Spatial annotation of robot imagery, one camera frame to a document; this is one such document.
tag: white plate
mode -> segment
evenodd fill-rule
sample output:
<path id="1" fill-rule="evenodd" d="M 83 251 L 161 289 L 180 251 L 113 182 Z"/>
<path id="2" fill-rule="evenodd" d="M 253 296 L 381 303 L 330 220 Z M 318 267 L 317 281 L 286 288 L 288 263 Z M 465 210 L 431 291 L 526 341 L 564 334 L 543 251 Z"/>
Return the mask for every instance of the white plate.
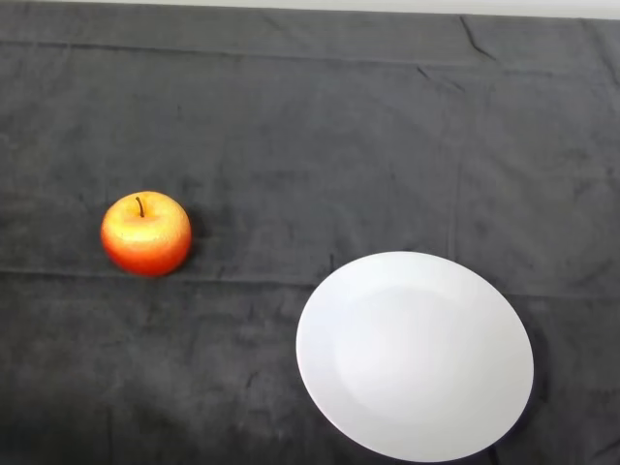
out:
<path id="1" fill-rule="evenodd" d="M 492 445 L 534 378 L 530 341 L 502 295 L 459 264 L 412 252 L 365 257 L 325 279 L 296 350 L 310 396 L 340 431 L 419 462 Z"/>

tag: white wall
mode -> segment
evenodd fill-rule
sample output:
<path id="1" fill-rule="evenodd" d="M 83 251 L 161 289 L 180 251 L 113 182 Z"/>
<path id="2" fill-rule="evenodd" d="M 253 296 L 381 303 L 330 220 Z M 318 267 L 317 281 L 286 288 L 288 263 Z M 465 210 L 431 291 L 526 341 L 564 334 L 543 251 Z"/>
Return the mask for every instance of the white wall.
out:
<path id="1" fill-rule="evenodd" d="M 265 7 L 304 10 L 459 13 L 471 15 L 601 17 L 620 19 L 620 0 L 104 0 L 114 3 L 162 3 Z"/>

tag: apple stem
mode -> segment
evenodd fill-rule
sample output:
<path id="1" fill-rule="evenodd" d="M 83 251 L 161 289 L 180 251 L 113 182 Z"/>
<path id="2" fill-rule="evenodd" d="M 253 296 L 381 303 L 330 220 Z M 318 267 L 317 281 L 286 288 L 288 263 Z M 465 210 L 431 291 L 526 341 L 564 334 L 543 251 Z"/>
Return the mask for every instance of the apple stem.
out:
<path id="1" fill-rule="evenodd" d="M 140 201 L 140 197 L 136 197 L 136 200 L 138 201 L 139 205 L 139 216 L 144 218 L 144 208 L 142 208 L 142 202 Z"/>

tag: dark gray cloth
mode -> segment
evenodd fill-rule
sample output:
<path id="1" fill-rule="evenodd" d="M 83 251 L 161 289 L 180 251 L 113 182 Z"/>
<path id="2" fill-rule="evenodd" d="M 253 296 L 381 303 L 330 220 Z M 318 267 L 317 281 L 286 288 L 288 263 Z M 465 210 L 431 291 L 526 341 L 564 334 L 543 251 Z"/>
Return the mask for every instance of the dark gray cloth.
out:
<path id="1" fill-rule="evenodd" d="M 617 464 L 619 66 L 617 22 L 1 4 L 0 463 L 396 463 L 319 413 L 295 329 L 404 249 L 535 351 L 521 421 L 454 463 Z M 157 280 L 99 241 L 144 189 L 194 227 Z"/>

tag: table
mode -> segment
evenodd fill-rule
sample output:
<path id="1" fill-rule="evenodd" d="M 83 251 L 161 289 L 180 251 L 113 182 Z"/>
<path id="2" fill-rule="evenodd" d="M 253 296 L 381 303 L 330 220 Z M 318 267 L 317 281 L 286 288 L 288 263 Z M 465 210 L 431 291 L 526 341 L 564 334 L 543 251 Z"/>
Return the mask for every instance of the table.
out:
<path id="1" fill-rule="evenodd" d="M 454 463 L 617 464 L 619 152 L 617 22 L 0 4 L 2 463 L 396 463 L 319 413 L 295 330 L 334 268 L 414 250 L 535 352 Z M 142 189 L 195 232 L 157 280 L 99 242 Z"/>

